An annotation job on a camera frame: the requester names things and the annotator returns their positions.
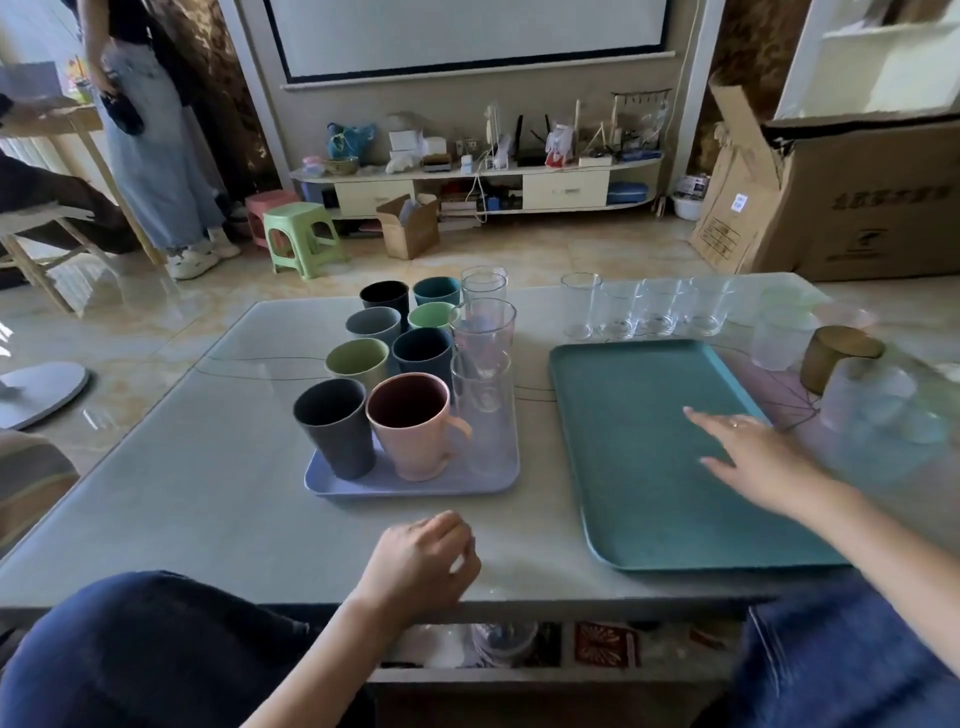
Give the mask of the round grey board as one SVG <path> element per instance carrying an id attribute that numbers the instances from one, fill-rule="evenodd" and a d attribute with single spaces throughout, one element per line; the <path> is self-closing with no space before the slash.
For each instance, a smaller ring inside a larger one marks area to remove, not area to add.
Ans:
<path id="1" fill-rule="evenodd" d="M 69 405 L 87 387 L 90 370 L 50 361 L 0 374 L 0 430 L 22 431 Z"/>

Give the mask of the wooden chair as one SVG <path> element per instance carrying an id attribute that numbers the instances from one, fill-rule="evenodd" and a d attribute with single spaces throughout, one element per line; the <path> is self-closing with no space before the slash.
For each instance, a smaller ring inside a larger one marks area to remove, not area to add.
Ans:
<path id="1" fill-rule="evenodd" d="M 95 257 L 107 268 L 111 269 L 111 261 L 89 237 L 84 235 L 70 220 L 85 222 L 94 221 L 92 212 L 49 202 L 15 211 L 0 213 L 0 244 L 5 252 L 0 255 L 0 269 L 16 268 L 26 278 L 28 283 L 43 290 L 53 304 L 65 313 L 80 316 L 56 287 L 50 272 L 55 268 L 72 261 L 82 253 Z M 78 243 L 78 249 L 69 250 L 58 257 L 33 259 L 19 243 L 19 237 L 33 228 L 55 223 Z"/>

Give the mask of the blue bag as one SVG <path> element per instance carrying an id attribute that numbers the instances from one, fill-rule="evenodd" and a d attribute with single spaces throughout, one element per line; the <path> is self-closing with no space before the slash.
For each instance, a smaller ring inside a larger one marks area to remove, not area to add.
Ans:
<path id="1" fill-rule="evenodd" d="M 327 157 L 332 161 L 355 159 L 364 161 L 370 146 L 376 140 L 378 127 L 375 124 L 364 126 L 344 126 L 329 123 L 326 126 Z"/>

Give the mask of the red patterned packet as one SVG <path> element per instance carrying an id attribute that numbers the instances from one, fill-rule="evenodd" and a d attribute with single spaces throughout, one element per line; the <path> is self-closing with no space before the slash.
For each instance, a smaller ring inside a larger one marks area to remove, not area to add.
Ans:
<path id="1" fill-rule="evenodd" d="M 641 633 L 629 624 L 578 621 L 572 634 L 577 666 L 626 671 L 642 664 Z"/>

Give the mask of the brown metallic cup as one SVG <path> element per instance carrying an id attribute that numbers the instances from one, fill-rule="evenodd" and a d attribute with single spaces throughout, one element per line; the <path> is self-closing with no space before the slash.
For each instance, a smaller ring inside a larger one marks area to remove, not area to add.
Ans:
<path id="1" fill-rule="evenodd" d="M 886 350 L 881 339 L 863 329 L 829 324 L 818 327 L 799 367 L 799 382 L 810 393 L 824 394 L 835 367 L 847 358 L 879 359 Z"/>

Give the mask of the teal plastic cup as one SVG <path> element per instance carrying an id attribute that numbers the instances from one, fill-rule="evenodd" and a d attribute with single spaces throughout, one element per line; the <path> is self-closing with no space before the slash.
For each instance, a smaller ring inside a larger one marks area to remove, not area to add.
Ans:
<path id="1" fill-rule="evenodd" d="M 461 279 L 437 275 L 417 281 L 413 286 L 414 300 L 418 307 L 431 303 L 446 303 L 459 307 L 462 303 Z"/>

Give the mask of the small open cardboard box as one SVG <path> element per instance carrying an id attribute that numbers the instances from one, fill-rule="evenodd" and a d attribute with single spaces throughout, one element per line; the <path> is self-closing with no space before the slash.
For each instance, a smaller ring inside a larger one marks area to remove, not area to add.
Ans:
<path id="1" fill-rule="evenodd" d="M 376 208 L 386 255 L 413 261 L 440 244 L 440 203 L 436 196 L 417 193 L 387 201 Z"/>

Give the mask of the person's left hand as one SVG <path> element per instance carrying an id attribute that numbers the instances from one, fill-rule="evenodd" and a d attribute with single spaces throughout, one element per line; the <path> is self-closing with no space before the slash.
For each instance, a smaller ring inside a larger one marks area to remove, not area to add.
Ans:
<path id="1" fill-rule="evenodd" d="M 427 573 L 422 525 L 431 518 L 389 527 L 381 535 L 347 604 L 399 632 L 461 601 L 474 582 L 450 584 Z"/>

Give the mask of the person's left forearm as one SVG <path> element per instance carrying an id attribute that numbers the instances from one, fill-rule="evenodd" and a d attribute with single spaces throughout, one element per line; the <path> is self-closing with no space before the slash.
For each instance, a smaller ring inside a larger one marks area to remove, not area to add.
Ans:
<path id="1" fill-rule="evenodd" d="M 416 610 L 398 593 L 355 592 L 240 728 L 337 728 Z"/>

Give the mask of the person's right hand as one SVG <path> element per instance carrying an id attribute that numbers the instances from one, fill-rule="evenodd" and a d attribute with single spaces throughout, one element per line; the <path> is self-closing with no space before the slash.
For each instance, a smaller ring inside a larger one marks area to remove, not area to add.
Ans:
<path id="1" fill-rule="evenodd" d="M 821 467 L 757 418 L 711 415 L 689 406 L 682 412 L 720 444 L 726 454 L 720 460 L 749 469 L 752 493 L 743 497 L 754 505 L 799 521 L 834 486 Z"/>

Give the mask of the small lavender tray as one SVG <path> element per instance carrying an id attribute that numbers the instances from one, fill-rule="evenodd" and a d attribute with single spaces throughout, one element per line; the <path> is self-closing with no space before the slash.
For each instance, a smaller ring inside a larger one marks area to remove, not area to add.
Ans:
<path id="1" fill-rule="evenodd" d="M 521 474 L 508 488 L 498 483 L 485 481 L 470 472 L 467 461 L 466 441 L 463 434 L 452 435 L 454 456 L 448 461 L 445 470 L 436 478 L 411 482 L 400 478 L 396 469 L 385 454 L 378 437 L 372 434 L 376 454 L 373 470 L 357 480 L 342 480 L 331 470 L 324 456 L 315 451 L 309 461 L 303 477 L 304 488 L 310 493 L 329 500 L 336 499 L 386 499 L 394 497 L 439 497 L 439 496 L 486 496 L 500 494 L 511 489 Z"/>

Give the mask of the wooden side table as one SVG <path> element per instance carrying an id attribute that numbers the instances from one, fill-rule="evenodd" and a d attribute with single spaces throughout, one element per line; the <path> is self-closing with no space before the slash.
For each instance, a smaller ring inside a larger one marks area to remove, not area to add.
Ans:
<path id="1" fill-rule="evenodd" d="M 155 266 L 163 268 L 166 261 L 164 254 L 153 246 L 141 225 L 138 223 L 126 199 L 117 186 L 112 171 L 91 137 L 92 133 L 101 132 L 102 130 L 103 125 L 94 105 L 69 105 L 51 110 L 28 122 L 3 122 L 0 126 L 0 140 L 51 140 L 62 136 L 77 136 L 91 162 L 99 171 L 115 204 L 120 208 L 127 224 L 129 224 L 134 231 L 146 255 Z"/>

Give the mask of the person's leg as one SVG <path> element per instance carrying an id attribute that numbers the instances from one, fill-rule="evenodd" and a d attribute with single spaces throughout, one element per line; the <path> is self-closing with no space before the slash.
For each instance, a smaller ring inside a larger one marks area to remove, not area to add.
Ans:
<path id="1" fill-rule="evenodd" d="M 26 632 L 0 677 L 0 728 L 240 728 L 334 612 L 169 571 L 104 578 Z"/>
<path id="2" fill-rule="evenodd" d="M 960 728 L 960 678 L 861 576 L 751 607 L 740 658 L 690 728 Z"/>

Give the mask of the clear drinking glass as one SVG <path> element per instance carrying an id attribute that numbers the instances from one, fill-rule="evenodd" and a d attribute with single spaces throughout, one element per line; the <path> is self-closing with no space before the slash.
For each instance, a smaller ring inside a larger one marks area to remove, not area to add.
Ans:
<path id="1" fill-rule="evenodd" d="M 721 332 L 733 305 L 736 284 L 729 276 L 690 279 L 686 332 L 691 337 L 713 337 Z"/>
<path id="2" fill-rule="evenodd" d="M 638 318 L 635 312 L 642 297 L 641 280 L 605 280 L 601 284 L 601 334 L 609 340 L 625 341 L 635 336 Z"/>
<path id="3" fill-rule="evenodd" d="M 594 335 L 594 304 L 603 279 L 598 273 L 572 272 L 560 279 L 563 334 L 572 342 L 586 342 Z"/>
<path id="4" fill-rule="evenodd" d="M 503 488 L 512 486 L 521 463 L 510 356 L 495 351 L 480 361 L 457 348 L 451 377 L 455 412 L 472 429 L 466 466 L 481 480 Z"/>
<path id="5" fill-rule="evenodd" d="M 642 334 L 667 337 L 675 334 L 683 318 L 690 286 L 684 278 L 646 278 L 642 282 L 639 324 Z"/>
<path id="6" fill-rule="evenodd" d="M 513 345 L 518 310 L 505 299 L 474 297 L 454 307 L 448 323 L 465 369 L 484 380 L 498 375 Z"/>
<path id="7" fill-rule="evenodd" d="M 498 266 L 477 265 L 461 273 L 461 305 L 475 299 L 506 300 L 509 274 Z"/>

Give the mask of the light green plastic cup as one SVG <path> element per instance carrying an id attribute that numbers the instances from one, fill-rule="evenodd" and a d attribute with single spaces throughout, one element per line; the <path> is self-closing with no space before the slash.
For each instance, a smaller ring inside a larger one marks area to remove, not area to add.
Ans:
<path id="1" fill-rule="evenodd" d="M 422 329 L 437 329 L 452 334 L 451 316 L 458 306 L 443 300 L 432 300 L 420 304 L 410 311 L 407 318 L 409 332 Z"/>

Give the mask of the person's right leg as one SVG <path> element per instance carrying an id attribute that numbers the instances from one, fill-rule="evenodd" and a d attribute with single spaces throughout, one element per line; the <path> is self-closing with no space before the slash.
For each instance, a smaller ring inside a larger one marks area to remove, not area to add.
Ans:
<path id="1" fill-rule="evenodd" d="M 861 576 L 751 607 L 740 658 L 690 728 L 960 728 L 960 678 Z"/>

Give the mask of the person's right forearm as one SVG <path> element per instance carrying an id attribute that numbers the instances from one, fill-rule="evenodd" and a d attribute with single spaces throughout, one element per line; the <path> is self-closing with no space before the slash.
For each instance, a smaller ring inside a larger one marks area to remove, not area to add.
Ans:
<path id="1" fill-rule="evenodd" d="M 827 476 L 792 479 L 780 508 L 856 567 L 960 678 L 960 557 Z"/>

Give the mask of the person's left leg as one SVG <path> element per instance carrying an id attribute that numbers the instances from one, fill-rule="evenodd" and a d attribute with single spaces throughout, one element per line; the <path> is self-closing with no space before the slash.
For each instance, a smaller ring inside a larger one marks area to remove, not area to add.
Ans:
<path id="1" fill-rule="evenodd" d="M 0 677 L 0 728 L 240 728 L 334 612 L 169 571 L 104 578 L 26 632 Z"/>

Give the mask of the white projector screen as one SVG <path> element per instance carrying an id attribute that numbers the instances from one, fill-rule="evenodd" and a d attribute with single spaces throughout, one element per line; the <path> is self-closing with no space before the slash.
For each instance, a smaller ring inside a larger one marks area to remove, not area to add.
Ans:
<path id="1" fill-rule="evenodd" d="M 263 0 L 288 84 L 632 59 L 666 48 L 670 0 Z"/>

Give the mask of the large cardboard box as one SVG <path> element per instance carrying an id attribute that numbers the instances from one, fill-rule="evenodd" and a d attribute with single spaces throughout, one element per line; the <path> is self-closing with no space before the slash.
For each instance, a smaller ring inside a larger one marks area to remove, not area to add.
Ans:
<path id="1" fill-rule="evenodd" d="M 742 86 L 708 87 L 721 150 L 689 244 L 714 272 L 960 275 L 960 112 L 762 123 Z"/>

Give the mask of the white media cabinet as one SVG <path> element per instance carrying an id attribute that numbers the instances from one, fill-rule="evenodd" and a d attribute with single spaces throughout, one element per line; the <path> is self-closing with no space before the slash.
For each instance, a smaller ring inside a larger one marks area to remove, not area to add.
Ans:
<path id="1" fill-rule="evenodd" d="M 327 207 L 342 220 L 372 220 L 377 207 L 404 196 L 427 193 L 438 198 L 442 219 L 521 214 L 599 213 L 640 208 L 659 196 L 664 155 L 660 151 L 576 160 L 563 168 L 509 166 L 495 169 L 486 160 L 478 169 L 460 167 L 429 171 L 412 168 L 389 174 L 366 166 L 345 176 L 330 174 L 318 164 L 297 169 L 292 179 L 303 197 Z M 642 204 L 606 206 L 611 181 L 644 183 L 650 198 Z"/>

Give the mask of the large teal tray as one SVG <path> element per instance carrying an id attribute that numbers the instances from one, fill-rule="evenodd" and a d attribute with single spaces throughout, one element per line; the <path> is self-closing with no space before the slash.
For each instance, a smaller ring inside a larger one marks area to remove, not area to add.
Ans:
<path id="1" fill-rule="evenodd" d="M 585 540 L 600 561 L 627 573 L 846 563 L 809 530 L 750 504 L 701 464 L 724 450 L 684 407 L 767 423 L 710 345 L 561 345 L 550 352 L 549 372 Z"/>

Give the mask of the olive green plastic cup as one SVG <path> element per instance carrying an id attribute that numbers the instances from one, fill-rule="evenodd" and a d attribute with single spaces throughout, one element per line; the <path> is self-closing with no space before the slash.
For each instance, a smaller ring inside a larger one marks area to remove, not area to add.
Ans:
<path id="1" fill-rule="evenodd" d="M 361 337 L 335 346 L 324 364 L 331 377 L 354 380 L 370 393 L 393 375 L 390 357 L 390 346 L 377 338 Z"/>

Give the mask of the glass under table top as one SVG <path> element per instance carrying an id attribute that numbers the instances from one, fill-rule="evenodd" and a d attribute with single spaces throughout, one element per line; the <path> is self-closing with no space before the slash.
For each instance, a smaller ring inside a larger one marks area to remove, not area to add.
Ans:
<path id="1" fill-rule="evenodd" d="M 470 638 L 482 665 L 509 669 L 532 654 L 539 631 L 537 622 L 474 623 L 470 625 Z"/>

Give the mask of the black router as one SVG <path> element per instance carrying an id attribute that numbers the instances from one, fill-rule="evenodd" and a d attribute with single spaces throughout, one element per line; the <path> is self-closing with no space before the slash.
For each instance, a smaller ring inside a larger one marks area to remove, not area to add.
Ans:
<path id="1" fill-rule="evenodd" d="M 544 166 L 549 133 L 549 128 L 546 128 L 544 133 L 537 132 L 534 128 L 525 129 L 524 115 L 517 116 L 510 147 L 511 165 L 520 168 Z"/>

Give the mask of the black plastic cup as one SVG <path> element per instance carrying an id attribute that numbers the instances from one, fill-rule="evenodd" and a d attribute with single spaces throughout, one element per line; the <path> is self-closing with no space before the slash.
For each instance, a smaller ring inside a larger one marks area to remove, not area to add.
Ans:
<path id="1" fill-rule="evenodd" d="M 359 293 L 366 309 L 390 308 L 406 319 L 410 310 L 410 287 L 401 280 L 381 280 L 366 285 Z"/>

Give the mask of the dark grey plastic cup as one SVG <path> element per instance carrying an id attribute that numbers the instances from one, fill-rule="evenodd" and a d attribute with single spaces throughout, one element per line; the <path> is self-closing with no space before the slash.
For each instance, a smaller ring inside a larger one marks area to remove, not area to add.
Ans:
<path id="1" fill-rule="evenodd" d="M 309 387 L 293 405 L 297 424 L 338 479 L 361 479 L 377 464 L 366 404 L 363 384 L 334 377 Z"/>

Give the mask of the green plastic stool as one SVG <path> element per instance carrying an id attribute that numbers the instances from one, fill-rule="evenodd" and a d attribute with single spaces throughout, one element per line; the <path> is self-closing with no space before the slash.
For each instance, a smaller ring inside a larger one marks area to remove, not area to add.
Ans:
<path id="1" fill-rule="evenodd" d="M 321 275 L 324 265 L 349 262 L 335 222 L 323 205 L 289 202 L 269 209 L 262 221 L 274 274 L 292 269 L 311 281 Z"/>

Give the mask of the pinkish frosted plastic cup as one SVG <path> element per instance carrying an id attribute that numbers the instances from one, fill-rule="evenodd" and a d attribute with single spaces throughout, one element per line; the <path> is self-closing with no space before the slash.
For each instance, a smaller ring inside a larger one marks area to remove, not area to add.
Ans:
<path id="1" fill-rule="evenodd" d="M 879 322 L 877 314 L 838 300 L 815 303 L 810 306 L 810 312 L 817 320 L 815 333 L 828 327 L 846 327 L 866 332 Z"/>

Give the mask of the pink plastic stool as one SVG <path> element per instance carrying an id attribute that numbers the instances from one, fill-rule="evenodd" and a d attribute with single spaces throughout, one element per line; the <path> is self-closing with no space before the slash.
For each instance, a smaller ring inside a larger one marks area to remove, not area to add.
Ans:
<path id="1" fill-rule="evenodd" d="M 274 189 L 256 193 L 246 198 L 246 222 L 253 242 L 260 248 L 269 249 L 263 217 L 271 210 L 288 204 L 298 203 L 301 199 L 297 193 Z"/>

